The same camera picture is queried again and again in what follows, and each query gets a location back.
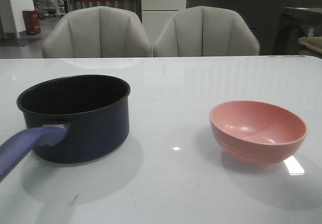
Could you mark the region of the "grey counter with white top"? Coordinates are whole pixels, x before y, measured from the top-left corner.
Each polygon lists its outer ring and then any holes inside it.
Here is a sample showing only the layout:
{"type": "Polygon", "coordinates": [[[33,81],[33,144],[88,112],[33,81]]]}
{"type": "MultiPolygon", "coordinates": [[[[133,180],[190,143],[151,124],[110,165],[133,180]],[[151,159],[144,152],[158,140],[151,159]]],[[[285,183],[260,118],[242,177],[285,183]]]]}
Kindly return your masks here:
{"type": "Polygon", "coordinates": [[[187,7],[209,6],[238,12],[260,43],[260,55],[273,55],[280,15],[286,7],[321,8],[321,0],[187,0],[187,7]]]}

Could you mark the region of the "white drawer cabinet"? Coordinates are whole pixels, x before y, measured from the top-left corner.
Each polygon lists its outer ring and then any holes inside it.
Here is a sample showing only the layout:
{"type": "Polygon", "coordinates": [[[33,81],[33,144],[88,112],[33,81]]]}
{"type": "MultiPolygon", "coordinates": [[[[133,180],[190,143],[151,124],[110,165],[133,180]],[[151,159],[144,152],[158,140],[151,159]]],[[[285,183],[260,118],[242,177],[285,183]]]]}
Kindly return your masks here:
{"type": "Polygon", "coordinates": [[[158,39],[169,17],[186,8],[186,0],[141,0],[142,24],[151,45],[158,39]]]}

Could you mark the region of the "right grey upholstered chair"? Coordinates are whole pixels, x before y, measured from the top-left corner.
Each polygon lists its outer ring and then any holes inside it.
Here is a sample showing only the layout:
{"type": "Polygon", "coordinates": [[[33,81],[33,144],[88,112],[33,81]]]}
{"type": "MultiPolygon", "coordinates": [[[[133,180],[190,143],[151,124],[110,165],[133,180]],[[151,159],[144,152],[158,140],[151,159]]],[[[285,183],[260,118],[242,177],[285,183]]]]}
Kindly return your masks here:
{"type": "Polygon", "coordinates": [[[164,25],[154,57],[259,55],[260,44],[235,11],[197,6],[179,10],[164,25]]]}

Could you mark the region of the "left grey upholstered chair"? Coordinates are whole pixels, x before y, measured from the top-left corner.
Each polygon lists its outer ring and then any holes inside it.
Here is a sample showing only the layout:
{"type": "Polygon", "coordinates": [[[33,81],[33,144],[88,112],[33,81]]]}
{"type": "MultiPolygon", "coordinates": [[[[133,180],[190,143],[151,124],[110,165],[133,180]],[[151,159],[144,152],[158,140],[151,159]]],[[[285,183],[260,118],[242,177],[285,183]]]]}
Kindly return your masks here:
{"type": "Polygon", "coordinates": [[[138,15],[97,6],[67,13],[44,42],[44,58],[151,57],[138,15]]]}

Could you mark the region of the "pink plastic bowl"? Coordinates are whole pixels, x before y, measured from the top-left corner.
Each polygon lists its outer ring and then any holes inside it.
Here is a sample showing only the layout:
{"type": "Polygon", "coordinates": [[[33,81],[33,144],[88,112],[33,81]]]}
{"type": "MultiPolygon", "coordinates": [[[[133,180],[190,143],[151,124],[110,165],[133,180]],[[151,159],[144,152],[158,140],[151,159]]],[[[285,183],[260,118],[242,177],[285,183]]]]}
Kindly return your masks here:
{"type": "Polygon", "coordinates": [[[296,153],[305,140],[306,123],[291,111],[259,101],[228,101],[209,113],[219,146],[234,158],[269,165],[296,153]]]}

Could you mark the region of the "beige cushion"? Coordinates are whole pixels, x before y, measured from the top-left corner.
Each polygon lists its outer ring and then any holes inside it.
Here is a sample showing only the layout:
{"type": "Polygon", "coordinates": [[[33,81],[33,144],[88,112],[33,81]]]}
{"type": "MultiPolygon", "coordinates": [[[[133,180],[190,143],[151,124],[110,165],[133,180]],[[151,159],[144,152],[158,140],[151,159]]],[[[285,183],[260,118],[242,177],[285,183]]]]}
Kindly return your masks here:
{"type": "Polygon", "coordinates": [[[299,38],[298,43],[301,45],[299,54],[321,58],[321,39],[322,36],[299,38]]]}

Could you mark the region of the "grey upholstered chair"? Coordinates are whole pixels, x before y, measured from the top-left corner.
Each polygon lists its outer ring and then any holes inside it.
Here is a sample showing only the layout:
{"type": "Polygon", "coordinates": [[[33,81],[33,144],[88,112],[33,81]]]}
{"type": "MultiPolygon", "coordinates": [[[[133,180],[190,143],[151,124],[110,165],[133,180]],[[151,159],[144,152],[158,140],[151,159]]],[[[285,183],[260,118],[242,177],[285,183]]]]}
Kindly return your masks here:
{"type": "Polygon", "coordinates": [[[138,15],[97,6],[67,13],[44,42],[44,58],[151,57],[138,15]]]}
{"type": "Polygon", "coordinates": [[[235,11],[197,6],[179,10],[164,25],[154,57],[259,55],[260,44],[235,11]]]}

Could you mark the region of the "red bin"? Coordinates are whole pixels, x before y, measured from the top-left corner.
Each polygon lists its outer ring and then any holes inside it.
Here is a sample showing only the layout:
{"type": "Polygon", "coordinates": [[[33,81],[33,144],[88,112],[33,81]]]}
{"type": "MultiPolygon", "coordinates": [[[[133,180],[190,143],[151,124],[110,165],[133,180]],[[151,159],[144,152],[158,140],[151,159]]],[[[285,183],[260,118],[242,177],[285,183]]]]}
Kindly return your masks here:
{"type": "Polygon", "coordinates": [[[37,35],[41,33],[38,13],[36,10],[23,10],[23,19],[27,35],[37,35]]]}

